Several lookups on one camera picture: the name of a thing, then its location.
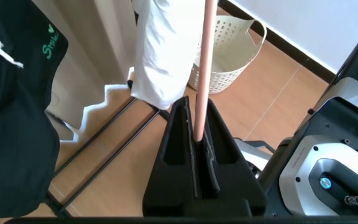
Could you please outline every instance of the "pink rod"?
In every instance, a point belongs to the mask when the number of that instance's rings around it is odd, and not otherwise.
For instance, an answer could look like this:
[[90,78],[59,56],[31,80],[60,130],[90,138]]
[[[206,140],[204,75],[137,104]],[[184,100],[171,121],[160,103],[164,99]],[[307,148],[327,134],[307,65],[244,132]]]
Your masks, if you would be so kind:
[[212,53],[214,49],[215,17],[218,0],[205,0],[203,38],[201,42],[200,80],[198,83],[196,101],[196,119],[194,125],[194,140],[203,140],[206,107],[208,104],[209,79],[211,77]]

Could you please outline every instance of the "perforated basket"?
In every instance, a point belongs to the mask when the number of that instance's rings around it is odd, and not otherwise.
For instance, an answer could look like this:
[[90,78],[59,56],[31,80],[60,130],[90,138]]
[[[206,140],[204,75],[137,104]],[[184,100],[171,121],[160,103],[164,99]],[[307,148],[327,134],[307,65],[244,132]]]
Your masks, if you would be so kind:
[[[209,93],[219,93],[226,89],[259,53],[266,39],[266,27],[261,23],[264,36],[255,45],[248,33],[254,22],[255,20],[245,21],[232,16],[217,16]],[[195,90],[198,88],[200,74],[200,52],[201,41],[188,82]]]

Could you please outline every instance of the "baseboard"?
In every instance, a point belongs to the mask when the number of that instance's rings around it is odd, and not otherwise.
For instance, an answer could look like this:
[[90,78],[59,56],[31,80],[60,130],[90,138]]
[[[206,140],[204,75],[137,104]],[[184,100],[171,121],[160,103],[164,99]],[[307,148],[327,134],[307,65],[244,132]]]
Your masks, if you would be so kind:
[[[246,12],[231,3],[229,0],[220,0],[219,7],[234,17],[246,20],[254,19]],[[255,23],[253,26],[251,26],[251,29],[259,35],[263,35],[263,28],[258,24]],[[285,39],[270,29],[267,29],[266,39],[282,52],[290,56],[293,60],[300,63],[302,66],[319,76],[327,83],[331,83],[334,80],[336,75],[333,72],[329,71],[327,68],[323,67],[312,58],[309,58],[309,56],[307,56],[305,53],[294,47],[292,44],[288,43]]]

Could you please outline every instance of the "blue button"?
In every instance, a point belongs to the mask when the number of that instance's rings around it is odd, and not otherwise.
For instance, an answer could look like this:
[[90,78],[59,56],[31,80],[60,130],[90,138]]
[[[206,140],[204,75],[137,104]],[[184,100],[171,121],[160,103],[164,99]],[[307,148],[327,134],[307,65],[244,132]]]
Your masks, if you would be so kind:
[[320,178],[320,186],[324,189],[330,189],[333,186],[333,183],[327,177]]

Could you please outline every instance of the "black garment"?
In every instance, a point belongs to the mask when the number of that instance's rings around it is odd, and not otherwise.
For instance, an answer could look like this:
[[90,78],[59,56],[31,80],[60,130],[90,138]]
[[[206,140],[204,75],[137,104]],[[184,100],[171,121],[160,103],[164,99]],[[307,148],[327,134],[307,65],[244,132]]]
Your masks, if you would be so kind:
[[66,38],[31,0],[0,0],[0,217],[35,210],[46,196],[59,151],[45,114]]

